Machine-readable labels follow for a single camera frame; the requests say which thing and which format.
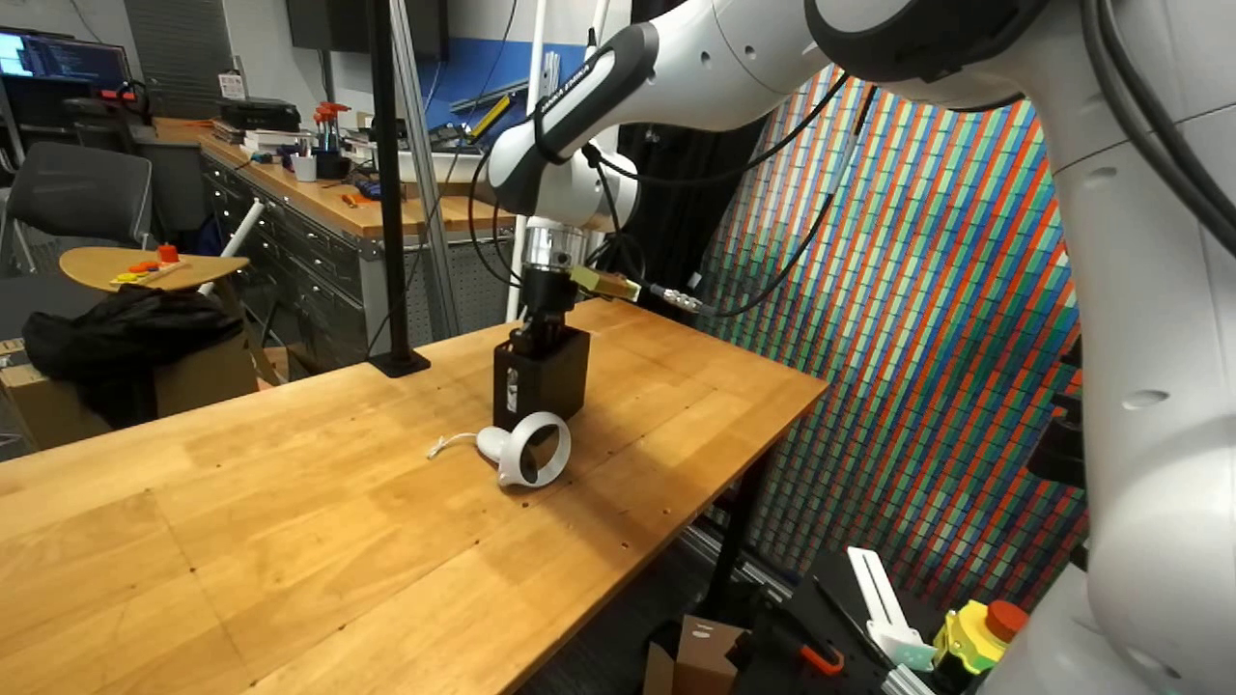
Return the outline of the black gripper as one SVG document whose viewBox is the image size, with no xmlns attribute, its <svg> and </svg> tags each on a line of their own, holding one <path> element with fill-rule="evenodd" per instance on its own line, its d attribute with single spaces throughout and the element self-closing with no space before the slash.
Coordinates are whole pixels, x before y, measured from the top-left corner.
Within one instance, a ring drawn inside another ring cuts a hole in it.
<svg viewBox="0 0 1236 695">
<path fill-rule="evenodd" d="M 522 333 L 525 349 L 552 349 L 565 334 L 565 314 L 577 302 L 577 287 L 565 271 L 522 271 Z"/>
</svg>

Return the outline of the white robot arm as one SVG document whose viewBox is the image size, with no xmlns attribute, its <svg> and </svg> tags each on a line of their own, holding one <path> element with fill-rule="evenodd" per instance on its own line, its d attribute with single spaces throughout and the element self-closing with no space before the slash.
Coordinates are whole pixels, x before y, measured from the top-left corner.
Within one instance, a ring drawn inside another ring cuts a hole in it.
<svg viewBox="0 0 1236 695">
<path fill-rule="evenodd" d="M 604 206 L 610 125 L 730 131 L 839 66 L 955 112 L 1027 100 L 1080 322 L 1089 558 L 992 695 L 1236 695 L 1236 0 L 685 0 L 490 147 L 525 215 Z"/>
</svg>

